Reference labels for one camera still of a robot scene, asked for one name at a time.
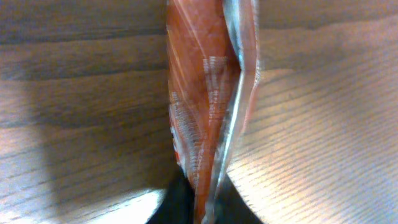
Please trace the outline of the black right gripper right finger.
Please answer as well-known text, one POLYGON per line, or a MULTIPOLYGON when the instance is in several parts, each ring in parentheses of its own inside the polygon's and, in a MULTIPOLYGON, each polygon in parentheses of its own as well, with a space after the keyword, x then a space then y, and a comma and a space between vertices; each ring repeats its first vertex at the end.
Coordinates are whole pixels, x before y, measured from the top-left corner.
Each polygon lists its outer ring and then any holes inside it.
POLYGON ((215 224, 264 224, 244 202, 228 176, 216 199, 215 218, 215 224))

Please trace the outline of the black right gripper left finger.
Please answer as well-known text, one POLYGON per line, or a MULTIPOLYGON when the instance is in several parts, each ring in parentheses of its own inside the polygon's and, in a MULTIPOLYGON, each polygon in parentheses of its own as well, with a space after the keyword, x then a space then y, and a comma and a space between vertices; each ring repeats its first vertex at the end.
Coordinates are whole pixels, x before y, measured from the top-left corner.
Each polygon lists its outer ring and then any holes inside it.
POLYGON ((193 224, 194 191, 179 169, 171 181, 164 199, 147 224, 193 224))

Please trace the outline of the red brown snack packet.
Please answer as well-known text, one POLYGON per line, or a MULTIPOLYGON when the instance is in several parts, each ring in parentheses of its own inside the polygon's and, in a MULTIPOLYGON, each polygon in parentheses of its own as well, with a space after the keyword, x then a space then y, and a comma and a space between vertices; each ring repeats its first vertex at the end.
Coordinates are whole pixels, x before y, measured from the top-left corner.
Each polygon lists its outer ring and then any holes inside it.
POLYGON ((193 189, 193 222, 214 223, 261 76, 258 2, 170 0, 166 9, 174 149, 193 189))

